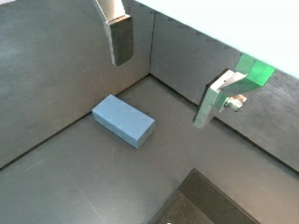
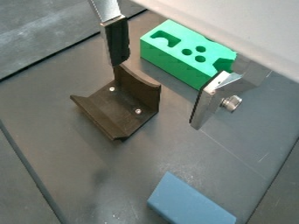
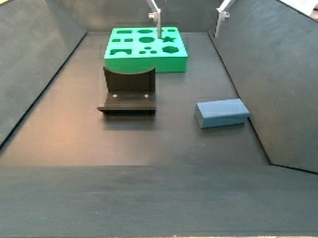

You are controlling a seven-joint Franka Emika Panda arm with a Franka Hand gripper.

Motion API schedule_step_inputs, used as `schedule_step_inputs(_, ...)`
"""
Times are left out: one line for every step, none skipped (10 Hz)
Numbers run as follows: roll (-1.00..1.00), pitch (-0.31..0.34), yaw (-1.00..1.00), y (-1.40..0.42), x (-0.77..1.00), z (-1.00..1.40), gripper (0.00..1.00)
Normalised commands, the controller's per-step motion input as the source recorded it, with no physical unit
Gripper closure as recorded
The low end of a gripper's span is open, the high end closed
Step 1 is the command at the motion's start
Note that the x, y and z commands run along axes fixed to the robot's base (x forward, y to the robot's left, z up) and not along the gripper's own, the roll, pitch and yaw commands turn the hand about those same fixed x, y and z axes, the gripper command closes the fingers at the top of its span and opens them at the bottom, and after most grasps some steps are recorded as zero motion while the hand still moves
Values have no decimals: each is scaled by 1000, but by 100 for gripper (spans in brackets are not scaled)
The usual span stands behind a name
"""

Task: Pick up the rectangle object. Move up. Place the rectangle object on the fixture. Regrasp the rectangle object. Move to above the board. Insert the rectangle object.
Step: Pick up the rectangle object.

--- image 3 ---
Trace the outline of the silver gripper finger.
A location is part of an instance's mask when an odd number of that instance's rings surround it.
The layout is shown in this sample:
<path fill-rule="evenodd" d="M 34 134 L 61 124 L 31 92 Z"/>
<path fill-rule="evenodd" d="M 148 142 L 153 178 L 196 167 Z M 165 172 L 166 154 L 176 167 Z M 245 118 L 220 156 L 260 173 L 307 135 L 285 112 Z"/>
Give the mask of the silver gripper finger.
<path fill-rule="evenodd" d="M 214 36 L 218 37 L 221 33 L 221 24 L 230 18 L 229 9 L 234 5 L 237 0 L 224 0 L 221 6 L 217 8 L 218 11 L 218 21 Z"/>
<path fill-rule="evenodd" d="M 162 38 L 162 9 L 158 7 L 156 0 L 148 0 L 150 6 L 150 18 L 157 23 L 157 34 L 158 38 Z"/>

